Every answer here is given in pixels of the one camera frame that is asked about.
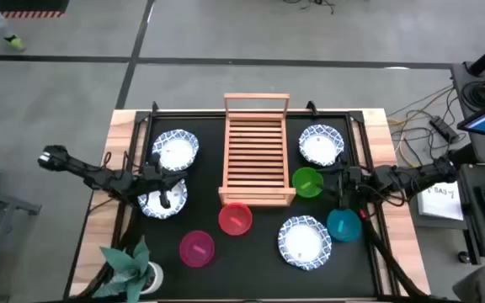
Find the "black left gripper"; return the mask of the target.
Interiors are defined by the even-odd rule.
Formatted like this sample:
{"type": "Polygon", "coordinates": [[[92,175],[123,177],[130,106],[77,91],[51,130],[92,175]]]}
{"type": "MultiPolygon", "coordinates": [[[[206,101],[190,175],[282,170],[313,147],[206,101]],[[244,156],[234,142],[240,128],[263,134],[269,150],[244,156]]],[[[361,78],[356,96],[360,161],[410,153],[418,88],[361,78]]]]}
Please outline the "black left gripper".
{"type": "MultiPolygon", "coordinates": [[[[152,183],[156,189],[160,192],[160,205],[164,209],[171,207],[168,200],[167,192],[173,187],[173,184],[185,184],[184,178],[174,178],[169,180],[167,175],[163,172],[163,168],[160,162],[161,155],[158,152],[152,154],[150,162],[146,162],[141,169],[142,177],[149,183],[152,183]]],[[[188,173],[185,170],[170,172],[170,176],[173,177],[186,177],[188,173]]]]}

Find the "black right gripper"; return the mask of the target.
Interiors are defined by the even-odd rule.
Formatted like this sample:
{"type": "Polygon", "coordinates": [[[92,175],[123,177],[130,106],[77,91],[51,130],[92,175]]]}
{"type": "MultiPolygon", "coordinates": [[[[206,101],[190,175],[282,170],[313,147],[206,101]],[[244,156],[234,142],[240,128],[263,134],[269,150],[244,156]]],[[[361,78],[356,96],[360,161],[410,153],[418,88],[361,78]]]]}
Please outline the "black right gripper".
{"type": "Polygon", "coordinates": [[[363,178],[360,166],[350,166],[345,159],[344,152],[338,154],[338,168],[326,167],[320,173],[338,173],[337,183],[324,183],[323,190],[338,192],[340,209],[356,209],[360,204],[359,186],[363,178]]]}

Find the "green plastic bowl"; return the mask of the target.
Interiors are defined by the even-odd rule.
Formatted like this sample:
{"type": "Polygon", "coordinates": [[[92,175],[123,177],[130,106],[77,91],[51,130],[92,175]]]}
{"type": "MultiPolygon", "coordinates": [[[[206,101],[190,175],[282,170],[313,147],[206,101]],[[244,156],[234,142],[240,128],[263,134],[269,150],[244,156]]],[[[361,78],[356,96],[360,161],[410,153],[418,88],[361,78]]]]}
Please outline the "green plastic bowl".
{"type": "Polygon", "coordinates": [[[314,198],[322,192],[324,180],[316,169],[301,167],[294,172],[291,182],[297,195],[302,198],[314,198]]]}

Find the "blue patterned paper plate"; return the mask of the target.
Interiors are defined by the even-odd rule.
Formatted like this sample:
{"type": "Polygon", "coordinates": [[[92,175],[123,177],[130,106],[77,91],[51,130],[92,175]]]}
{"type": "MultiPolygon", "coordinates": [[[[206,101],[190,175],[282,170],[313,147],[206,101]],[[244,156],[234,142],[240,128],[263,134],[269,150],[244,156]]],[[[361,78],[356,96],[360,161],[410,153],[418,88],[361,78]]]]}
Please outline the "blue patterned paper plate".
{"type": "Polygon", "coordinates": [[[330,258],[332,240],[327,228],[313,216],[293,216],[285,221],[277,236],[281,257],[294,267],[311,271],[330,258]]]}
{"type": "Polygon", "coordinates": [[[321,167],[332,166],[344,147],[344,138],[330,125],[310,125],[299,137],[300,154],[321,167]]]}
{"type": "Polygon", "coordinates": [[[159,156],[162,168],[178,172],[190,167],[200,148],[197,137],[183,129],[163,132],[152,145],[152,155],[159,156]]]}
{"type": "Polygon", "coordinates": [[[167,219],[170,216],[177,215],[185,206],[188,199],[188,190],[186,183],[181,179],[175,186],[166,192],[166,198],[170,204],[169,208],[161,205],[161,192],[154,191],[148,195],[138,197],[138,203],[141,211],[148,217],[157,219],[167,219]]]}

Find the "teal plastic bowl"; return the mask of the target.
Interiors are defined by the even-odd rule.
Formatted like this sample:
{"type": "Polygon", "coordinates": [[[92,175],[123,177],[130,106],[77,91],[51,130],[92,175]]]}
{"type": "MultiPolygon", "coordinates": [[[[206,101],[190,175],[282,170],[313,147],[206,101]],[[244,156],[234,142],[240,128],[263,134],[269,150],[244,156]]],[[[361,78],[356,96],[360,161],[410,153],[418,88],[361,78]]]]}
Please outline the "teal plastic bowl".
{"type": "Polygon", "coordinates": [[[359,217],[351,209],[332,210],[328,215],[326,227],[330,237],[339,242],[356,240],[362,230],[359,217]]]}

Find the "wooden slatted shelf rack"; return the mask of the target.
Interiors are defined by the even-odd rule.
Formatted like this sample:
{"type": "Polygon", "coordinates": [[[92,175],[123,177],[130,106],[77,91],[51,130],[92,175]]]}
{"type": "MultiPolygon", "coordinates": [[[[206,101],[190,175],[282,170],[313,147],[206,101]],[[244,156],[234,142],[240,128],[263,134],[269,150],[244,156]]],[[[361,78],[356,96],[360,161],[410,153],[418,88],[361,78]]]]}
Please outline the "wooden slatted shelf rack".
{"type": "Polygon", "coordinates": [[[288,93],[227,93],[222,185],[223,205],[288,207],[296,196],[290,186],[286,116],[288,93]],[[231,101],[268,99],[283,109],[231,109],[231,101]]]}

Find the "orange plastic bowl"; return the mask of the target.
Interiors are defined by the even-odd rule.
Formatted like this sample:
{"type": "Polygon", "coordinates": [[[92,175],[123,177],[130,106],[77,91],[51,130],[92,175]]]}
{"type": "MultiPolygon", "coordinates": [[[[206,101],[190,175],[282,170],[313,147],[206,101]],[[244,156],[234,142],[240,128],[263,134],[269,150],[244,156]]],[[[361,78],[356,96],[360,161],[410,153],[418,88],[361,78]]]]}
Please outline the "orange plastic bowl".
{"type": "Polygon", "coordinates": [[[227,235],[241,236],[252,226],[253,214],[245,204],[231,203],[221,209],[218,222],[227,235]]]}

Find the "pink plastic bowl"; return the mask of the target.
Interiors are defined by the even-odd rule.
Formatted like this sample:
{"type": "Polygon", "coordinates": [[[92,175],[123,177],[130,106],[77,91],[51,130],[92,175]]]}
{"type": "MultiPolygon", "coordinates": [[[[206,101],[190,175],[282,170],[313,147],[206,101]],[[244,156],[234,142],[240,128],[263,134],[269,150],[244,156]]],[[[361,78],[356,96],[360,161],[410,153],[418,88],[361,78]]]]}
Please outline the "pink plastic bowl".
{"type": "Polygon", "coordinates": [[[191,268],[206,266],[215,254],[215,243],[205,231],[190,231],[179,244],[182,262],[191,268]]]}

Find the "green plant in white pot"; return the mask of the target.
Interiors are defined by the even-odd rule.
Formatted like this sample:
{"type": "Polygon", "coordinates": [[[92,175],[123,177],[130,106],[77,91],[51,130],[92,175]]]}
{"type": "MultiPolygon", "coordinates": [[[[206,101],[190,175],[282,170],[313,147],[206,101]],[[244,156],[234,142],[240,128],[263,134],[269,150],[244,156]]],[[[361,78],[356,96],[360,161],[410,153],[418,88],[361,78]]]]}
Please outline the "green plant in white pot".
{"type": "Polygon", "coordinates": [[[125,294],[126,303],[138,303],[142,295],[152,294],[162,286],[163,269],[150,260],[150,250],[144,237],[132,253],[108,247],[100,250],[114,275],[92,294],[93,298],[125,294]]]}

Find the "white paper sheet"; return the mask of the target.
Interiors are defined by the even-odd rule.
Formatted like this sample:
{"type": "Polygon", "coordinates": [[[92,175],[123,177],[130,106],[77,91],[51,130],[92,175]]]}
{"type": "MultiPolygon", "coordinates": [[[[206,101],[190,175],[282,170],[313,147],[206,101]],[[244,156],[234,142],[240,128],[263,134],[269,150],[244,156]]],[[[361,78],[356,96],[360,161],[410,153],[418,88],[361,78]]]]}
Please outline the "white paper sheet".
{"type": "Polygon", "coordinates": [[[457,182],[436,183],[417,194],[420,215],[463,220],[461,198],[457,182]]]}

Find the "black table mat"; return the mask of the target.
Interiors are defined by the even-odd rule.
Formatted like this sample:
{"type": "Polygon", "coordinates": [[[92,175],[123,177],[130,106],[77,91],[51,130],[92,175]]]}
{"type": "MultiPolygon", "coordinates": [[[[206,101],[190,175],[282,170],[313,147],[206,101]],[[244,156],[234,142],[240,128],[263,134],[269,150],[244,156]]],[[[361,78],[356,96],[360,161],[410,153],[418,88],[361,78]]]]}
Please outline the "black table mat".
{"type": "Polygon", "coordinates": [[[221,230],[221,201],[225,120],[157,120],[152,138],[167,130],[183,129],[197,136],[200,149],[186,179],[189,199],[166,220],[141,217],[136,229],[145,237],[151,259],[165,277],[158,299],[294,299],[370,297],[376,293],[365,240],[334,242],[328,261],[305,271],[280,255],[277,236],[293,216],[311,215],[324,223],[338,201],[330,194],[313,199],[295,197],[288,207],[254,207],[253,224],[242,236],[221,230]],[[185,265],[179,244],[190,231],[205,231],[214,240],[213,259],[202,268],[185,265]]]}

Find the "black power strip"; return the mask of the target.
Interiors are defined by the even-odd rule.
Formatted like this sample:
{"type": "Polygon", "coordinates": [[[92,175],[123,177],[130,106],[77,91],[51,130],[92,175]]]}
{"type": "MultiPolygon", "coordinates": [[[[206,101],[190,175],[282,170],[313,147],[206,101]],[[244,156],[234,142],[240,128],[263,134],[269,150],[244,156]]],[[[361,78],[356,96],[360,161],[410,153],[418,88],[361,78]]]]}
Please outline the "black power strip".
{"type": "Polygon", "coordinates": [[[459,139],[459,135],[439,116],[432,116],[429,120],[429,124],[446,140],[447,143],[454,143],[459,139]]]}

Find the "person's shoe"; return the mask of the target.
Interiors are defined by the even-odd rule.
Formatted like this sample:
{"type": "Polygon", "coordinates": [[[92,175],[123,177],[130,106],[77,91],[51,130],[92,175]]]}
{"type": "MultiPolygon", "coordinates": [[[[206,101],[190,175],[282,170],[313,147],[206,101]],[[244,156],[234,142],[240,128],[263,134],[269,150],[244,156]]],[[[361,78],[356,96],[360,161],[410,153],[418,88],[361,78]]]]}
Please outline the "person's shoe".
{"type": "Polygon", "coordinates": [[[26,50],[25,43],[17,35],[5,37],[4,40],[11,48],[15,49],[16,51],[22,52],[26,50]]]}

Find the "hazard-striped black floor mat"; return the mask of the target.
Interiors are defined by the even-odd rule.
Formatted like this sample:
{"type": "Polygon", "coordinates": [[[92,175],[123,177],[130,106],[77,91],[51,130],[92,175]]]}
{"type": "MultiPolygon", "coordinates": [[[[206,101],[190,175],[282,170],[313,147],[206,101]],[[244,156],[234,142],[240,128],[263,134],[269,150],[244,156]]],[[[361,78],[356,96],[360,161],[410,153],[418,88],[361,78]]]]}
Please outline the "hazard-striped black floor mat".
{"type": "Polygon", "coordinates": [[[0,0],[0,12],[6,19],[60,18],[70,0],[0,0]]]}

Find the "black aluminium table frame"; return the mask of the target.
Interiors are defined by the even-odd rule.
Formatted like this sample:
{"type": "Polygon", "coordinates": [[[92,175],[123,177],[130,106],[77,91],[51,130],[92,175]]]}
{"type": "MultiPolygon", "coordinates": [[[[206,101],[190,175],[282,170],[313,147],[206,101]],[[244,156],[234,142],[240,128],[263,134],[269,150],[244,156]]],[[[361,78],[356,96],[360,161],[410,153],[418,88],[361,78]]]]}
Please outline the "black aluminium table frame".
{"type": "MultiPolygon", "coordinates": [[[[109,124],[108,135],[104,147],[105,152],[113,152],[113,159],[122,157],[123,151],[133,152],[132,156],[140,157],[142,148],[145,144],[145,130],[138,130],[138,138],[132,139],[134,133],[134,122],[136,113],[145,112],[149,114],[151,109],[116,109],[113,111],[109,124]],[[138,151],[129,151],[131,143],[135,142],[139,147],[138,151]]],[[[361,165],[396,165],[396,154],[394,153],[392,138],[389,134],[389,124],[387,122],[384,109],[318,109],[319,117],[325,114],[340,113],[349,114],[351,117],[351,130],[354,132],[353,137],[357,149],[357,159],[361,165]]],[[[220,114],[225,118],[224,109],[159,109],[158,114],[168,116],[197,116],[205,114],[220,114]]],[[[130,208],[121,206],[120,211],[123,216],[122,223],[118,223],[115,213],[113,218],[112,232],[114,239],[119,240],[122,236],[116,236],[116,230],[126,231],[130,222],[130,208]]],[[[420,251],[418,239],[413,224],[410,208],[407,202],[401,207],[396,207],[384,203],[378,215],[372,217],[372,224],[382,235],[387,235],[387,246],[390,248],[393,257],[405,271],[406,275],[413,283],[426,295],[430,294],[429,281],[424,261],[420,251]]],[[[380,252],[377,253],[377,264],[379,269],[378,278],[384,287],[387,295],[392,294],[392,288],[397,287],[401,295],[406,295],[407,291],[400,285],[398,278],[392,278],[391,269],[385,270],[385,261],[380,252]]],[[[72,286],[68,286],[67,295],[77,295],[78,290],[77,274],[73,275],[72,286]]]]}

